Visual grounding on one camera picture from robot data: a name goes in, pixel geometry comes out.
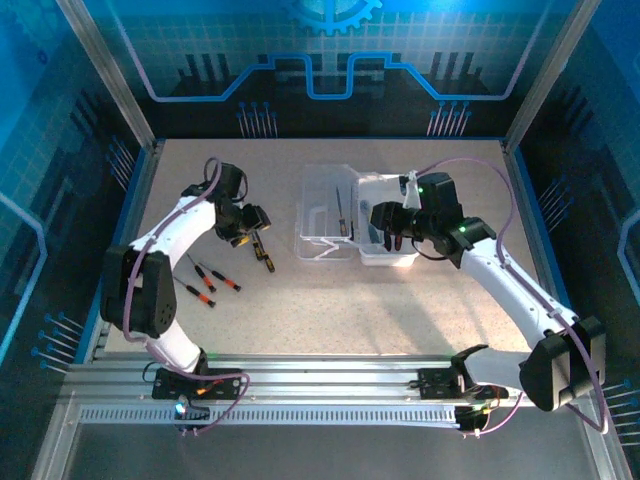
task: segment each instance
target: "metal floor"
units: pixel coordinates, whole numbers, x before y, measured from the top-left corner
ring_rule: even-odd
[[[549,415],[522,409],[481,440],[420,427],[237,426],[194,439],[171,426],[82,425],[64,478],[599,478],[575,415]]]

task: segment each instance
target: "black bracket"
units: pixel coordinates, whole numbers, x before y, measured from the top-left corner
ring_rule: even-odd
[[[239,368],[212,368],[207,375],[224,375],[228,373],[240,373]],[[211,385],[211,382],[191,380],[182,375],[159,368],[153,382],[151,398],[155,400],[177,400],[180,395],[185,395],[192,400],[235,400],[240,394],[240,378],[220,380]]]
[[[409,382],[409,388],[420,389],[421,400],[462,400],[472,397],[474,400],[495,400],[509,398],[505,388],[494,389],[490,385],[469,389],[464,376],[455,368],[421,368],[418,380]]]
[[[464,380],[453,367],[421,368],[418,380],[409,382],[409,388],[419,388],[422,400],[459,399],[464,392]]]

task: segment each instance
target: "gear logo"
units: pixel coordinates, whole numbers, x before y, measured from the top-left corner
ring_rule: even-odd
[[[300,28],[310,28],[315,35],[325,32],[347,33],[349,27],[360,28],[362,20],[371,20],[371,11],[382,7],[380,0],[285,0],[283,7]]]

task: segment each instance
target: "metal pin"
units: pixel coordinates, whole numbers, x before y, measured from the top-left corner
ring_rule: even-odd
[[[553,232],[556,228],[558,228],[558,225],[560,225],[564,220],[566,220],[568,216],[569,216],[569,212],[565,211],[562,217],[560,217],[558,221],[549,228],[549,233]]]
[[[62,373],[62,374],[64,374],[64,375],[66,375],[66,374],[67,374],[67,371],[66,371],[66,370],[62,370],[61,368],[58,368],[58,367],[53,367],[53,366],[49,365],[49,364],[47,363],[47,361],[46,361],[46,360],[42,360],[42,361],[40,362],[40,368],[41,368],[41,369],[43,369],[43,370],[44,370],[45,368],[48,368],[48,369],[50,369],[50,370],[55,370],[56,372],[60,372],[60,373]]]
[[[115,172],[118,174],[118,178],[120,179],[120,181],[125,185],[128,185],[129,179],[127,178],[127,175],[124,174],[120,166],[118,166],[118,164],[108,154],[105,154],[105,158],[111,165],[111,168],[113,168],[113,170],[115,170]]]
[[[118,178],[118,175],[116,174],[116,171],[113,168],[111,168],[111,171],[109,173],[111,173],[111,176],[116,179],[116,182],[118,182],[118,185],[120,185],[122,187],[122,189],[126,192],[127,191],[127,187],[125,187],[124,183],[122,183],[122,180],[120,180],[120,178]]]
[[[626,413],[617,413],[615,415],[611,415],[611,418],[628,417],[629,415],[638,415],[639,413],[640,413],[640,410],[635,410],[633,412],[626,412]]]
[[[552,188],[555,187],[556,185],[558,185],[559,181],[557,178],[554,178],[553,180],[551,180],[551,184],[544,189],[544,192],[542,192],[540,194],[540,196],[538,197],[538,203],[540,203],[540,201],[545,198],[549,193],[552,192]]]
[[[253,138],[258,138],[256,135],[256,126],[253,124],[253,112],[247,113],[247,117],[249,117],[249,123],[251,123],[251,132],[253,133]]]
[[[625,378],[622,381],[622,383],[618,383],[617,385],[611,385],[610,387],[603,388],[602,391],[607,392],[609,390],[613,390],[615,388],[620,388],[620,387],[631,388],[631,380],[629,380],[628,378]]]
[[[438,113],[436,114],[436,121],[433,124],[433,134],[434,135],[436,134],[436,128],[438,128],[438,122],[440,121],[440,115],[442,114],[442,109],[446,105],[446,102],[440,101],[440,102],[438,102],[438,105],[440,106],[440,108],[438,108]]]
[[[276,112],[271,112],[271,118],[273,118],[273,131],[276,135],[276,138],[278,138],[278,114]]]
[[[42,353],[40,350],[38,350],[38,347],[33,347],[31,349],[31,356],[32,357],[41,356],[42,358],[53,360],[54,362],[59,362],[59,363],[62,363],[63,365],[69,365],[69,362],[65,362],[64,360],[60,360],[59,358],[52,357],[51,355],[47,355],[46,353]]]
[[[548,218],[548,219],[545,221],[545,224],[546,224],[547,226],[552,225],[552,224],[553,224],[553,223],[555,223],[555,221],[556,221],[556,220],[558,220],[558,218],[560,218],[564,213],[569,213],[569,212],[567,211],[567,209],[568,209],[570,206],[571,206],[571,204],[570,204],[570,203],[568,203],[568,204],[564,205],[562,208],[560,208],[560,210],[557,210],[557,211],[553,214],[553,217],[552,217],[552,218]]]
[[[433,110],[431,112],[431,118],[429,119],[429,126],[427,126],[427,137],[431,135],[431,126],[433,125],[433,120],[436,118],[437,112]]]
[[[78,327],[80,330],[84,330],[84,327],[82,325],[80,325],[77,322],[74,322],[73,320],[71,320],[69,317],[65,316],[64,312],[58,312],[58,320],[60,321],[66,321],[67,323],[70,323],[71,325],[75,325],[76,327]]]
[[[62,337],[64,339],[66,339],[66,340],[69,340],[70,342],[75,343],[75,344],[80,343],[75,338],[71,338],[69,335],[65,335],[64,333],[62,333],[60,330],[58,330],[58,327],[53,327],[53,335],[58,336],[58,337]]]
[[[238,106],[242,109],[242,118],[244,118],[244,126],[247,132],[247,136],[249,136],[249,123],[247,122],[247,112],[245,112],[244,107],[246,107],[246,103],[240,102]]]
[[[638,392],[640,392],[640,390],[631,390],[630,392],[619,393],[617,395],[611,395],[610,397],[607,397],[607,400],[612,400],[614,398],[624,397],[626,395],[631,395],[632,393],[638,393]]]
[[[258,136],[260,137],[262,134],[260,133],[260,122],[258,121],[258,110],[256,109],[258,104],[256,102],[251,102],[250,105],[251,108],[253,108],[254,118],[256,119],[256,127],[258,128]]]
[[[122,173],[120,168],[116,165],[116,163],[113,161],[113,159],[108,154],[105,154],[105,158],[107,159],[107,163],[109,165],[111,165],[111,171],[115,172],[114,176],[117,177],[118,180],[120,180],[122,183],[126,184],[127,183],[126,175],[124,175]]]
[[[632,398],[630,401],[625,402],[625,403],[619,403],[617,405],[609,405],[609,410],[613,410],[614,408],[620,408],[620,407],[634,407],[637,408],[638,407],[638,399],[637,398]]]
[[[70,346],[70,345],[67,345],[67,344],[66,344],[66,343],[64,343],[64,342],[61,342],[60,340],[57,340],[57,339],[55,339],[55,338],[53,338],[53,337],[50,337],[49,335],[47,335],[46,333],[44,333],[44,330],[40,330],[40,331],[38,332],[38,338],[39,338],[40,340],[42,340],[42,339],[45,339],[45,338],[46,338],[47,340],[50,340],[50,341],[52,341],[52,342],[54,342],[54,343],[56,343],[56,344],[58,344],[58,345],[60,345],[60,346],[62,346],[62,347],[68,348],[69,350],[73,350],[73,351],[75,351],[75,350],[76,350],[76,347],[72,347],[72,346]]]
[[[558,205],[552,208],[549,212],[543,212],[542,216],[544,217],[544,222],[549,223],[549,220],[554,218],[558,212],[561,212],[564,206],[565,206],[564,200],[561,200],[560,203],[558,203]]]
[[[236,113],[236,118],[238,119],[238,125],[240,125],[240,133],[242,133],[242,138],[247,138],[244,134],[244,128],[242,128],[242,113]]]
[[[563,199],[564,195],[569,193],[569,187],[565,187],[565,189],[558,193],[557,196],[552,197],[548,202],[545,202],[543,205],[540,206],[540,208],[542,209],[543,212],[548,212],[550,208],[552,208],[554,205],[556,205],[560,200]]]
[[[555,220],[558,216],[560,216],[561,213],[563,213],[571,205],[573,205],[573,202],[574,202],[573,197],[571,197],[567,203],[564,203],[564,200],[560,202],[560,207],[556,208],[552,213],[547,215],[547,220],[545,221],[545,223],[553,223],[553,220]]]
[[[78,335],[78,336],[82,335],[82,332],[78,332],[78,331],[74,330],[74,329],[73,329],[73,328],[71,328],[71,327],[67,327],[67,326],[66,326],[65,324],[63,324],[63,323],[58,322],[58,321],[57,321],[56,319],[54,319],[54,318],[53,318],[53,316],[52,316],[51,314],[49,314],[49,313],[47,313],[47,314],[44,316],[44,321],[45,321],[46,323],[53,323],[53,324],[55,324],[55,325],[58,325],[59,327],[64,328],[66,331],[71,332],[71,333],[75,333],[75,334],[76,334],[76,335]]]
[[[468,101],[462,102],[462,113],[460,114],[460,118],[458,118],[458,125],[456,125],[456,135],[460,131],[460,125],[462,125],[462,117],[464,117],[464,113],[467,111],[467,107],[469,106]]]
[[[462,124],[462,128],[460,129],[460,136],[464,135],[464,131],[467,128],[467,122],[469,121],[469,117],[471,115],[471,112],[467,112],[464,114],[464,123]]]
[[[267,125],[269,126],[269,136],[273,137],[273,132],[271,131],[271,120],[269,115],[269,102],[263,102],[262,106],[264,107],[265,117],[267,118]]]
[[[113,153],[122,161],[122,165],[124,165],[125,168],[129,171],[129,178],[131,178],[133,176],[133,165],[129,163],[122,152],[114,151]]]
[[[551,185],[549,185],[549,186],[547,187],[547,189],[546,189],[544,192],[542,192],[542,195],[540,195],[540,198],[538,198],[538,205],[542,205],[543,203],[545,203],[545,202],[549,199],[549,197],[551,196],[551,194],[552,194],[553,192],[555,192],[555,191],[556,191],[556,189],[557,189],[558,187],[560,187],[560,185],[562,185],[562,183],[563,183],[564,181],[565,181],[565,176],[564,176],[564,175],[562,175],[562,176],[560,177],[560,180],[556,180],[556,179],[554,179],[554,180],[551,182]]]
[[[454,118],[453,118],[453,122],[451,122],[451,128],[449,129],[449,135],[448,135],[449,137],[453,136],[453,128],[455,127],[459,116],[460,116],[460,112],[453,112]]]
[[[126,147],[124,142],[121,142],[120,140],[118,140],[118,138],[115,135],[113,135],[111,138],[118,144],[120,151],[129,159],[129,162],[131,163],[131,165],[132,166],[135,165],[136,161],[131,155],[131,152],[129,152],[129,149]]]
[[[260,112],[258,116],[260,117],[260,123],[262,123],[262,137],[267,138],[267,127],[264,124],[264,112]]]
[[[113,156],[118,160],[118,165],[120,165],[120,167],[122,168],[122,171],[125,172],[128,177],[130,177],[133,174],[133,169],[131,168],[131,165],[129,165],[129,162],[127,162],[124,159],[124,157],[120,156],[120,154],[116,151],[116,148],[113,146],[113,144],[109,145],[109,150],[111,151],[111,153],[113,153]]]
[[[440,126],[438,127],[438,136],[442,133],[442,127],[444,126],[444,122],[449,116],[449,112],[442,112],[442,120],[440,120]]]
[[[635,422],[626,422],[626,423],[618,423],[616,424],[616,428],[618,427],[630,427],[631,425],[640,425],[640,418]]]
[[[451,102],[451,110],[449,110],[449,115],[447,116],[447,125],[444,127],[445,136],[447,135],[449,124],[451,123],[451,119],[453,118],[453,110],[456,108],[456,105],[458,105],[458,102],[456,102],[455,100]]]
[[[54,347],[50,343],[47,343],[47,352],[49,352],[49,353],[57,353],[57,354],[62,355],[63,357],[70,358],[71,360],[73,360],[75,358],[73,355],[69,355],[67,352],[63,352],[62,350],[58,350],[56,347]]]

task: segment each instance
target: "grid pattern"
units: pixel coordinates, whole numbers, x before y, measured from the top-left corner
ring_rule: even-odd
[[[584,146],[607,146],[635,203],[640,202],[640,105],[597,33],[589,29],[560,77],[556,90],[580,86],[593,112],[580,138]]]
[[[186,55],[202,62],[203,54],[226,56],[229,72],[239,75],[258,61],[258,56],[274,52],[304,52],[322,56],[322,67],[314,75],[344,75],[338,69],[338,55],[358,51],[392,51],[402,61],[411,62],[423,74],[430,73],[436,52],[448,58],[453,52],[473,52],[470,70],[481,69],[480,80],[491,94],[503,93],[523,50],[539,20],[531,14],[486,13],[374,13],[361,28],[345,35],[313,35],[284,15],[251,16],[157,16],[125,17],[122,23],[136,49],[157,94],[169,96],[180,82],[178,70],[187,71]],[[555,38],[562,18],[550,18],[540,32],[531,60],[538,65]],[[104,23],[103,33],[132,79],[136,93],[143,92],[133,64],[126,57],[119,34]],[[457,79],[464,55],[458,55],[453,69]],[[205,66],[197,64],[204,71]],[[220,65],[213,65],[220,78]],[[440,63],[436,80],[445,76],[447,62]]]
[[[94,81],[87,80],[91,72],[77,42],[61,45],[0,151],[0,190],[19,206],[29,208],[43,182],[48,181],[45,174],[58,149],[79,150],[83,135],[69,121],[69,114],[81,88],[99,85],[95,74]],[[22,220],[13,212],[0,211],[0,264],[21,225]]]

